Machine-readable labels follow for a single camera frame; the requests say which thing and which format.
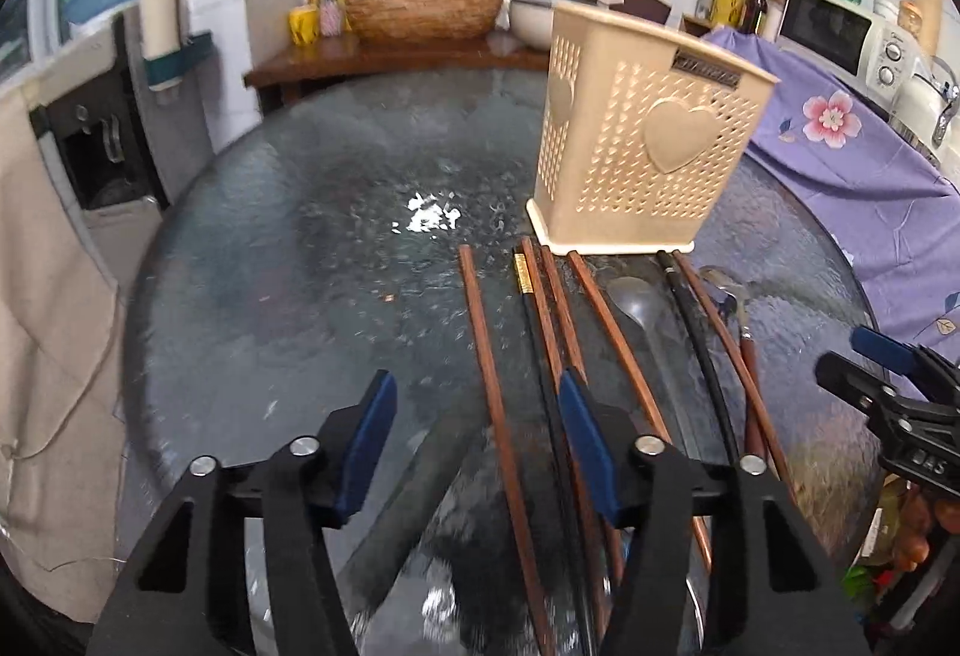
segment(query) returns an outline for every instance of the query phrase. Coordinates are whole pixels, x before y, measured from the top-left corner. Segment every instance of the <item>basket base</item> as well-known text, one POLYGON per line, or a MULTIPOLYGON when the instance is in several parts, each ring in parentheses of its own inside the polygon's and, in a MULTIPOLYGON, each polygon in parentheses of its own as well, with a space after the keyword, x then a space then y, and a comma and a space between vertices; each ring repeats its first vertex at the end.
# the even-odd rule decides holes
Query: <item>basket base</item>
POLYGON ((566 255, 571 250, 576 250, 580 255, 647 255, 656 253, 659 250, 666 250, 667 253, 674 250, 679 250, 680 253, 689 253, 693 250, 693 242, 669 242, 666 244, 624 244, 622 242, 574 244, 556 242, 550 239, 546 230, 544 216, 541 215, 541 211, 533 199, 527 202, 527 215, 530 215, 530 222, 533 223, 536 238, 539 243, 549 247, 550 252, 554 255, 566 255))

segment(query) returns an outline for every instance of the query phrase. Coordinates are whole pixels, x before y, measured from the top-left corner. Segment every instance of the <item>wooden countertop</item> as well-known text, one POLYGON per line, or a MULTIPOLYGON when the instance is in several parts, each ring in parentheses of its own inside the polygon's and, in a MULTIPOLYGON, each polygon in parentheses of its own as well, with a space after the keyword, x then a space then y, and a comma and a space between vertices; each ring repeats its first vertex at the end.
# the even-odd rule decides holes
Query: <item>wooden countertop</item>
POLYGON ((354 34, 344 34, 306 47, 288 47, 245 74, 244 85, 260 89, 327 77, 444 67, 546 71, 549 63, 549 53, 529 49, 502 31, 480 39, 425 44, 364 44, 354 34))

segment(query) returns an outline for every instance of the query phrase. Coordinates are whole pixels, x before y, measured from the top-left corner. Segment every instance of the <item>label on basket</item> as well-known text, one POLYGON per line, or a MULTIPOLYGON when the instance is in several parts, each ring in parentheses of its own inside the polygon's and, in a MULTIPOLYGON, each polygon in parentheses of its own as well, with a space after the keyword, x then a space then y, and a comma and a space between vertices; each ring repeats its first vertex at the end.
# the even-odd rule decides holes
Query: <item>label on basket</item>
POLYGON ((673 56, 673 70, 693 74, 727 88, 736 88, 740 84, 739 71, 730 70, 683 49, 678 49, 677 54, 673 56))

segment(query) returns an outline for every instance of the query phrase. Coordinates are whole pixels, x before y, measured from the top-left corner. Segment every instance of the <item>wooden sink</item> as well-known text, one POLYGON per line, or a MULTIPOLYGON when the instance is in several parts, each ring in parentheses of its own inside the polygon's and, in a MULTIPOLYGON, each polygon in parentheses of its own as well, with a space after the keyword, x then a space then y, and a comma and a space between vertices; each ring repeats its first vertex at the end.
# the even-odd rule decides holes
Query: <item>wooden sink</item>
POLYGON ((346 0, 362 41, 475 39, 493 30, 503 0, 346 0))

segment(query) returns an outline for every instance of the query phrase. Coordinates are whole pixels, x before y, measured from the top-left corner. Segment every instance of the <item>purple tablecloth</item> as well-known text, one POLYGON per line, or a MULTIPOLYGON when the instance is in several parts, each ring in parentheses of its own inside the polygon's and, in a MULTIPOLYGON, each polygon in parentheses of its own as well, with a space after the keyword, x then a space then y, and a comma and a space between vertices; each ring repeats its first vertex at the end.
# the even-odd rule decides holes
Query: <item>purple tablecloth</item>
POLYGON ((709 41, 781 79, 747 150, 836 239, 880 330, 957 360, 956 188, 816 65, 730 29, 709 41))

